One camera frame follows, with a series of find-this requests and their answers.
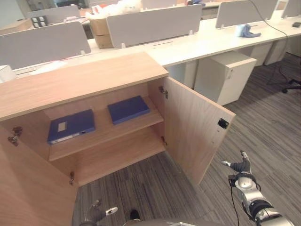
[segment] gray partition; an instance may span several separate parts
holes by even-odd
[[[282,18],[298,16],[301,14],[301,0],[288,0],[282,14]]]
[[[50,25],[0,36],[0,65],[12,69],[90,53],[79,22]]]
[[[177,4],[177,0],[142,0],[143,8],[167,8]]]
[[[174,7],[109,16],[108,28],[113,46],[126,46],[188,35],[197,32],[201,5]]]
[[[277,0],[252,0],[264,19],[270,19],[276,8]],[[216,20],[216,28],[261,21],[254,5],[248,1],[222,2]]]
[[[63,22],[66,17],[76,16],[80,17],[79,9],[77,6],[64,6],[57,8],[48,8],[27,13],[27,18],[36,16],[46,16],[49,24]]]

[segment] open cabinet door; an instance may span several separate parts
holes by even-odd
[[[0,125],[0,225],[70,226],[78,185]]]
[[[235,114],[170,77],[164,78],[164,90],[166,148],[199,184]],[[220,119],[226,121],[225,129]]]

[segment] blue binder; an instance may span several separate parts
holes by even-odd
[[[141,96],[108,105],[108,108],[114,125],[150,112]]]
[[[93,111],[78,112],[51,121],[47,142],[53,145],[94,130]]]

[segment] cabinet shelf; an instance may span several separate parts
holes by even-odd
[[[153,129],[144,128],[75,154],[75,178],[82,186],[164,150]]]
[[[141,115],[118,125],[113,125],[110,112],[107,108],[102,111],[94,112],[96,130],[52,145],[49,152],[49,161],[63,158],[87,148],[91,148],[95,145],[114,140],[126,134],[162,122],[164,119],[152,101],[148,97],[144,97],[143,99],[150,108],[150,113]]]

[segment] gray carpet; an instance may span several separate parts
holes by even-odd
[[[91,203],[118,212],[101,225],[120,226],[132,208],[142,219],[202,218],[227,226],[237,225],[228,175],[233,171],[221,160],[240,161],[245,150],[262,193],[296,225],[301,223],[301,92],[266,85],[275,65],[256,67],[240,97],[225,107],[237,114],[204,179],[193,187],[167,153],[160,153],[79,189],[73,214],[78,226]],[[300,58],[286,54],[281,71],[300,80]],[[277,71],[272,82],[283,82]],[[245,215],[234,189],[241,226],[254,226]]]

